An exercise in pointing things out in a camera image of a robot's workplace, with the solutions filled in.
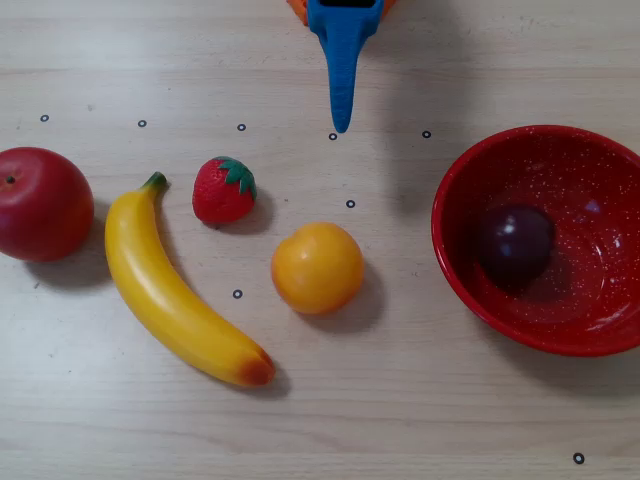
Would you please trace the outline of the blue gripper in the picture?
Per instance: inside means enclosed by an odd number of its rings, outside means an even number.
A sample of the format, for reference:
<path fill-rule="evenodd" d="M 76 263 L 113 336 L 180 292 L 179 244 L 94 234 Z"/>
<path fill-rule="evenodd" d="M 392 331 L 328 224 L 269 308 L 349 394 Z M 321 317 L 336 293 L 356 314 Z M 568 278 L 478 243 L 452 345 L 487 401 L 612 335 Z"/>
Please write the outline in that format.
<path fill-rule="evenodd" d="M 360 52 L 368 36 L 377 31 L 384 7 L 382 0 L 307 2 L 310 30 L 326 35 L 322 46 L 328 67 L 330 109 L 334 128 L 340 134 L 351 122 Z M 337 32 L 349 34 L 329 35 Z"/>

